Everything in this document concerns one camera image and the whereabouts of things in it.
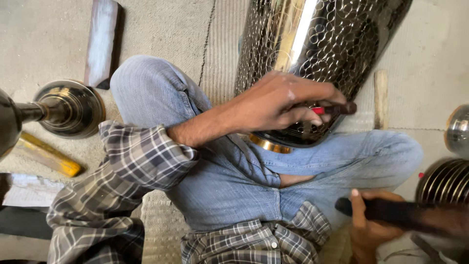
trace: plaid shirt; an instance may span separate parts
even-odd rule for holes
[[[53,228],[49,263],[139,263],[144,226],[130,218],[142,197],[177,185],[197,151],[173,142],[163,126],[150,129],[106,121],[99,133],[106,157],[85,180],[59,192],[47,215]],[[330,225],[305,202],[292,221],[236,224],[182,238],[183,263],[318,263]]]

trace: wooden block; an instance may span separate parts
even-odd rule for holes
[[[375,129],[389,127],[389,108],[387,104],[387,72],[375,72]]]
[[[19,151],[69,178],[76,176],[82,170],[78,163],[26,132],[21,133],[21,137],[15,145],[15,151]]]
[[[119,51],[114,49],[120,50],[118,32],[121,10],[121,6],[115,1],[93,0],[84,77],[86,86],[109,89],[115,64],[113,61],[119,59]]]

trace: rolled-up sleeve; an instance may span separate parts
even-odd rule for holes
[[[131,212],[151,190],[177,185],[197,163],[197,151],[172,141],[163,125],[100,125],[106,157],[83,181],[55,198],[47,222],[53,228],[49,263],[140,262],[144,227]]]

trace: light blue jeans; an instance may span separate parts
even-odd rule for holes
[[[111,79],[111,91],[126,124],[166,127],[211,107],[194,81],[171,63],[138,55]],[[334,208],[351,188],[387,188],[404,182],[422,160],[422,148],[409,136],[373,130],[334,134],[313,148],[277,154],[228,135],[200,148],[200,161],[166,194],[187,224],[207,231],[253,219],[290,221],[304,201],[326,215],[333,229],[348,217]],[[278,189],[279,173],[317,175]]]

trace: engraved pattern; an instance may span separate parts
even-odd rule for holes
[[[243,33],[235,94],[271,70],[332,82],[352,101],[412,0],[252,0]],[[314,107],[315,102],[307,102]],[[290,147],[311,147],[341,121],[296,123],[256,132]]]

